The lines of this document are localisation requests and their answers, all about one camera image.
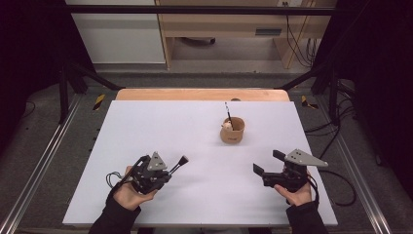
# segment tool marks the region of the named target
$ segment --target white tabletop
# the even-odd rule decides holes
[[[219,136],[227,118],[223,101],[112,101],[63,223],[92,225],[110,191],[106,175],[123,174],[141,156],[158,151],[169,169],[182,155],[189,163],[153,201],[141,205],[139,225],[288,224],[288,204],[273,188],[263,186],[252,164],[280,173],[283,162],[273,158],[274,149],[289,153],[299,148],[311,154],[294,103],[231,101],[228,107],[232,116],[245,121],[244,138],[235,145]],[[319,185],[324,224],[336,225],[319,172],[314,167],[309,171]]]

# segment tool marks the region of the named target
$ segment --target floor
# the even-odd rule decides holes
[[[135,67],[100,66],[99,73],[108,80],[126,87],[279,87],[309,68],[295,62],[291,69],[282,68],[271,39],[217,38],[214,45],[202,41],[179,40],[172,67],[159,64]],[[305,130],[327,123],[325,94],[313,96],[310,79],[288,91],[295,102]],[[13,141],[0,159],[1,233],[86,233],[85,229],[61,224],[71,195],[104,120],[110,100],[116,92],[107,90],[93,80],[85,95],[70,92],[73,115],[63,130],[59,119],[58,87],[33,94],[27,103],[26,117],[20,121]],[[96,98],[105,94],[99,110],[93,110]],[[302,96],[309,104],[303,105]],[[322,173],[338,226],[328,227],[330,233],[413,233],[412,201],[397,182],[392,169],[377,166],[374,151],[352,111],[345,95],[343,115],[337,138],[326,150],[324,160],[329,170],[337,173],[356,188],[353,204],[351,186],[340,177]],[[321,155],[334,136],[334,126],[308,134],[313,155]],[[274,233],[288,233],[277,227]]]

